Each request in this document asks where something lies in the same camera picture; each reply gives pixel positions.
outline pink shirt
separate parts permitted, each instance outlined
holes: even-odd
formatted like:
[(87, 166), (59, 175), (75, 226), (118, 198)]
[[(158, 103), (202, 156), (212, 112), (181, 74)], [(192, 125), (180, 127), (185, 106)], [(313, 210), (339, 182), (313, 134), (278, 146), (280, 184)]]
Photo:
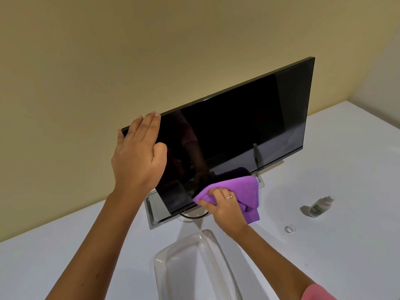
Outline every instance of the pink shirt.
[(303, 293), (301, 300), (336, 300), (322, 286), (314, 283), (311, 284)]

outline person's right arm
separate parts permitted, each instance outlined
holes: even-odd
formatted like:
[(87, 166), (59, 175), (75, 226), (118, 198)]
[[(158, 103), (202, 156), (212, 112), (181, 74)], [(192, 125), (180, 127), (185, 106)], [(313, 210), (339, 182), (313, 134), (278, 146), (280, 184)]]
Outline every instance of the person's right arm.
[(216, 206), (204, 200), (199, 200), (198, 204), (213, 214), (222, 230), (243, 248), (278, 298), (300, 300), (306, 288), (314, 283), (313, 280), (274, 250), (246, 223), (233, 192), (225, 188), (213, 188), (209, 194), (215, 197)]

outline purple cloth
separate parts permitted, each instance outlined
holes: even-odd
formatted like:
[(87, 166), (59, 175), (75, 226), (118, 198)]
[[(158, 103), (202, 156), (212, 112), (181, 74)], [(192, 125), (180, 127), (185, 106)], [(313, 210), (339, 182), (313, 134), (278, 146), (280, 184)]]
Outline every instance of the purple cloth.
[(223, 187), (233, 191), (239, 202), (240, 209), (243, 213), (244, 219), (248, 224), (258, 221), (258, 180), (253, 176), (244, 176), (231, 180), (221, 181), (211, 184), (204, 188), (193, 201), (197, 203), (200, 199), (206, 200), (209, 203), (217, 205), (217, 201), (213, 195), (209, 195), (210, 188)]

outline person's left arm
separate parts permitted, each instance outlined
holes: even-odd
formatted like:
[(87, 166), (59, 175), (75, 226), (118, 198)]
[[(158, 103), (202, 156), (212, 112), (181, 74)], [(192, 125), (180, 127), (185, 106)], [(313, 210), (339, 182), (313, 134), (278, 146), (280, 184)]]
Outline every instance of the person's left arm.
[(161, 116), (152, 112), (134, 120), (118, 143), (111, 163), (114, 191), (78, 251), (46, 300), (99, 300), (107, 294), (126, 234), (166, 165), (167, 147), (157, 143)]

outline cable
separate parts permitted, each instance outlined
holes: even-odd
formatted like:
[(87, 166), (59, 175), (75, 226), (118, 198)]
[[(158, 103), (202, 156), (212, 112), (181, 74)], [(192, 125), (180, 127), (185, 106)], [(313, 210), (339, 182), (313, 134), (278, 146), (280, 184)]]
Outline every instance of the cable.
[(204, 215), (201, 215), (201, 216), (198, 216), (198, 217), (189, 217), (189, 216), (183, 215), (182, 213), (179, 213), (179, 214), (182, 217), (185, 217), (186, 219), (200, 219), (200, 218), (203, 218), (203, 217), (207, 216), (209, 214), (209, 212), (206, 212)]

